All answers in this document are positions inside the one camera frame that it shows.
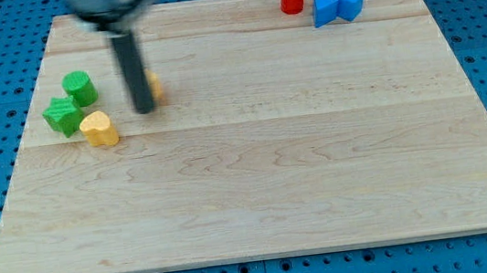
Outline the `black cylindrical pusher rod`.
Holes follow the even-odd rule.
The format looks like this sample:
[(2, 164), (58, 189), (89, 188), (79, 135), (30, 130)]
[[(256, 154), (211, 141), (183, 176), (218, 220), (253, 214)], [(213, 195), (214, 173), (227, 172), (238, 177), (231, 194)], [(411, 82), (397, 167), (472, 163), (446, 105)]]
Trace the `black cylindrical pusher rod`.
[(111, 47), (119, 63), (134, 110), (141, 114), (153, 112), (155, 101), (134, 33), (128, 30), (111, 37)]

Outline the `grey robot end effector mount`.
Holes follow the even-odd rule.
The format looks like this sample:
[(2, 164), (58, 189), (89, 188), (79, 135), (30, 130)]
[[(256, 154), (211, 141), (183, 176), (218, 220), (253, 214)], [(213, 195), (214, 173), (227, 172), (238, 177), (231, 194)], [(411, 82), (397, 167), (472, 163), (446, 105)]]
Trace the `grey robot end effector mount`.
[(157, 0), (64, 0), (90, 32), (132, 29), (133, 23)]

